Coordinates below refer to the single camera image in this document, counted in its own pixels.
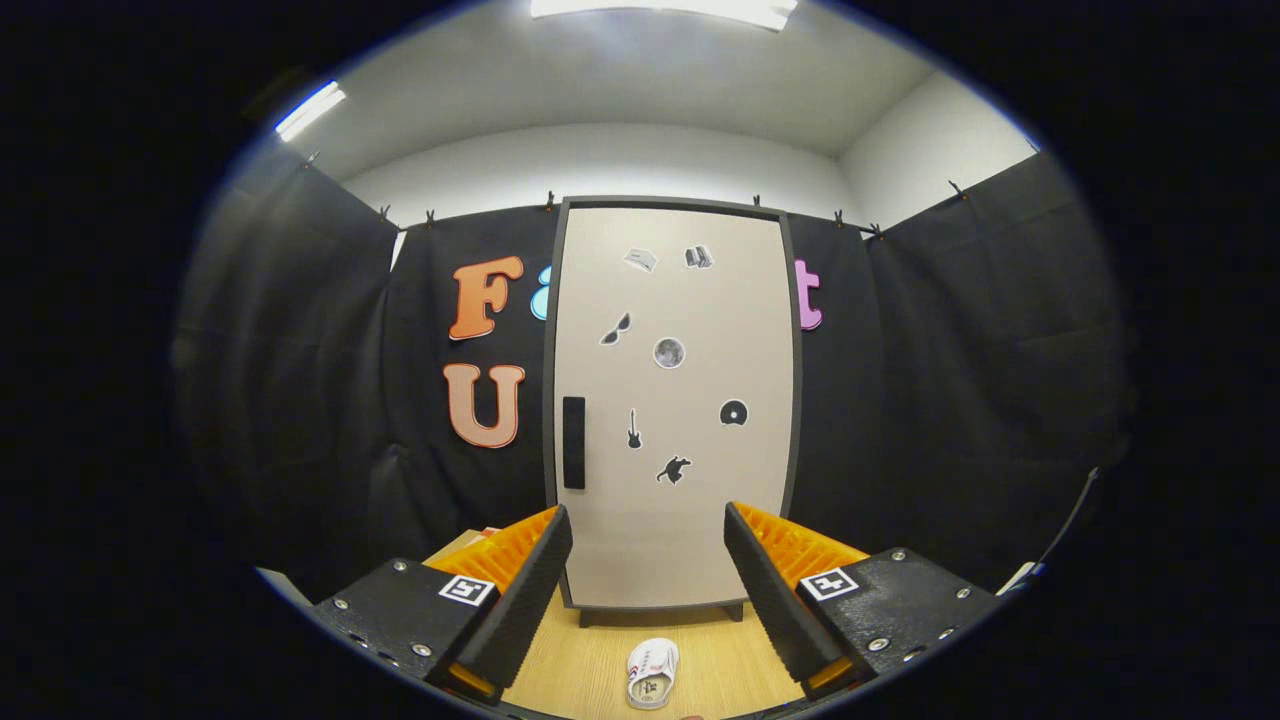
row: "fluorescent light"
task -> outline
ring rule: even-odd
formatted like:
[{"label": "fluorescent light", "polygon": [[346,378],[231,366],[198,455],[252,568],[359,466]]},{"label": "fluorescent light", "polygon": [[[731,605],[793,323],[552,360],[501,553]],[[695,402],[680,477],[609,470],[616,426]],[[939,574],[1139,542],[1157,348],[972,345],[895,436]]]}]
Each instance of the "fluorescent light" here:
[{"label": "fluorescent light", "polygon": [[303,104],[289,113],[289,117],[280,120],[280,124],[275,126],[275,132],[280,133],[280,140],[288,142],[346,97],[347,94],[338,90],[338,81],[333,81],[307,97]]},{"label": "fluorescent light", "polygon": [[795,10],[796,0],[530,0],[529,14],[544,18],[563,13],[620,8],[684,10],[780,31],[787,24],[791,10]]}]

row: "cabinet door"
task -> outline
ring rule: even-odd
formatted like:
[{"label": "cabinet door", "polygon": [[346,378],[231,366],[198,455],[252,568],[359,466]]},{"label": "cabinet door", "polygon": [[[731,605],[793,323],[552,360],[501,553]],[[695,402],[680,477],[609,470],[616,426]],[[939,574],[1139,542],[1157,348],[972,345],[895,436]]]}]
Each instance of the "cabinet door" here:
[{"label": "cabinet door", "polygon": [[570,205],[549,392],[575,606],[746,597],[724,503],[785,511],[799,416],[782,222]]}]

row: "sneaker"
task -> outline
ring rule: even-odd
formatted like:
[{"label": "sneaker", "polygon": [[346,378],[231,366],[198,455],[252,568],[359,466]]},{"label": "sneaker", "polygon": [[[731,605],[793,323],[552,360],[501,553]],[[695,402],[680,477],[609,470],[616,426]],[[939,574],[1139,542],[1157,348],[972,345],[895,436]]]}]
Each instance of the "sneaker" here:
[{"label": "sneaker", "polygon": [[667,705],[676,684],[680,651],[667,638],[650,638],[631,651],[627,659],[627,701],[631,707],[658,710]]}]

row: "orange letter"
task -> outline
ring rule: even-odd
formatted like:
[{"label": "orange letter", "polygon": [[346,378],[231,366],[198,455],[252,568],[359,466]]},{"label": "orange letter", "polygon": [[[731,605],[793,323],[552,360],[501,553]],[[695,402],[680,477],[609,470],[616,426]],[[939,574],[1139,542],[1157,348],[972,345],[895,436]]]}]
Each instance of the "orange letter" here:
[{"label": "orange letter", "polygon": [[[522,274],[525,265],[516,256],[458,268],[453,273],[453,279],[458,281],[458,319],[449,328],[449,340],[492,333],[494,322],[485,316],[485,304],[494,313],[500,313],[507,306],[507,278],[516,279]],[[490,283],[489,275],[498,277]]]},{"label": "orange letter", "polygon": [[489,377],[498,386],[498,424],[486,428],[476,423],[475,386],[480,368],[454,363],[444,366],[449,383],[449,421],[458,437],[480,447],[503,447],[516,439],[520,415],[516,409],[516,386],[525,380],[525,369],[494,365]]}]

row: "wooden table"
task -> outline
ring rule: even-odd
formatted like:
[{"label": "wooden table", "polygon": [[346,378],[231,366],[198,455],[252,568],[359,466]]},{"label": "wooden table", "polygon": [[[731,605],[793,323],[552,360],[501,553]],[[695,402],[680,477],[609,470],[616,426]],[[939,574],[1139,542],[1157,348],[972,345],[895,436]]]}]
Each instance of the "wooden table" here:
[{"label": "wooden table", "polygon": [[[428,561],[460,550],[479,533],[467,530]],[[742,621],[718,607],[655,612],[598,612],[577,626],[559,588],[516,676],[502,696],[512,705],[581,720],[705,720],[732,717],[804,697],[791,680],[750,602]],[[663,637],[680,648],[676,685],[667,706],[627,703],[627,656],[640,642]]]}]

